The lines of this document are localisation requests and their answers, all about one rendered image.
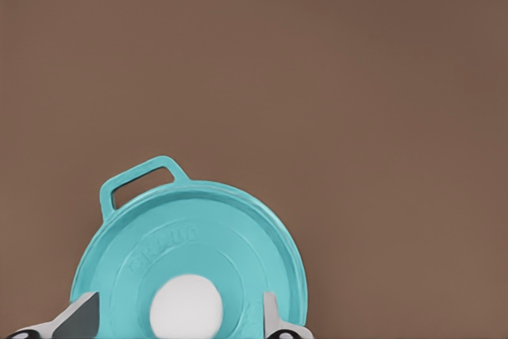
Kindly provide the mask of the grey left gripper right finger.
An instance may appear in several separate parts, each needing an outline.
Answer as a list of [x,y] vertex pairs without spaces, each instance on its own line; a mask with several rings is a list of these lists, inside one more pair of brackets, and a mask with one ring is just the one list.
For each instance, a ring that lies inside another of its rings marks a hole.
[[284,321],[274,292],[264,292],[264,339],[314,339],[305,326]]

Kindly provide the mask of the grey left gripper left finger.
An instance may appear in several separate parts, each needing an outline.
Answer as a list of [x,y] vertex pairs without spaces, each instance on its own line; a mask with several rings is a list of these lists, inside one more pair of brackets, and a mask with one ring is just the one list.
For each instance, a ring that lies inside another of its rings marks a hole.
[[21,328],[6,339],[95,339],[99,326],[99,293],[86,292],[51,321]]

